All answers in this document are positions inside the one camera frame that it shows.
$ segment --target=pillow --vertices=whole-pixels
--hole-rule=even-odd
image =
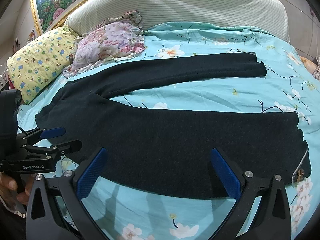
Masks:
[[[140,14],[129,12],[120,18],[104,20],[79,42],[73,63],[63,69],[66,78],[103,65],[125,60],[144,50]]]
[[[7,61],[10,80],[28,105],[70,64],[76,35],[67,26],[51,30],[17,51]]]

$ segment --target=person's finger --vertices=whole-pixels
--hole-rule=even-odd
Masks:
[[[17,195],[17,200],[21,203],[28,202],[29,196],[25,192],[21,192]]]
[[[0,172],[0,185],[10,190],[18,189],[16,181],[4,172]]]
[[[33,181],[34,177],[30,175],[30,177],[27,179],[26,187],[24,188],[24,191],[26,192],[27,196],[30,196]]]

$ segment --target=silver bolt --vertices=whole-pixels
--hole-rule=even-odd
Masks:
[[[36,180],[41,180],[43,178],[43,175],[42,174],[38,174],[37,176],[36,176]]]
[[[68,170],[68,171],[65,171],[65,173],[63,173],[63,175],[65,177],[70,177],[72,175],[73,171],[72,170]]]
[[[246,171],[244,174],[245,174],[246,177],[248,177],[248,178],[252,178],[252,177],[253,177],[253,173],[252,173],[251,171]]]
[[[276,179],[277,181],[281,181],[282,178],[281,178],[280,175],[277,174],[277,175],[275,176],[275,179]]]

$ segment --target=striped fabric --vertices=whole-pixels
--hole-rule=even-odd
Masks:
[[[255,26],[289,42],[288,17],[278,0],[89,0],[65,21],[79,35],[105,18],[138,10],[143,29],[164,22],[207,22],[218,26]]]

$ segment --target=yellow cartoon print pillow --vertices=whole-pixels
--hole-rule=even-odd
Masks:
[[[28,105],[68,65],[76,33],[68,26],[39,36],[7,61],[12,84]]]

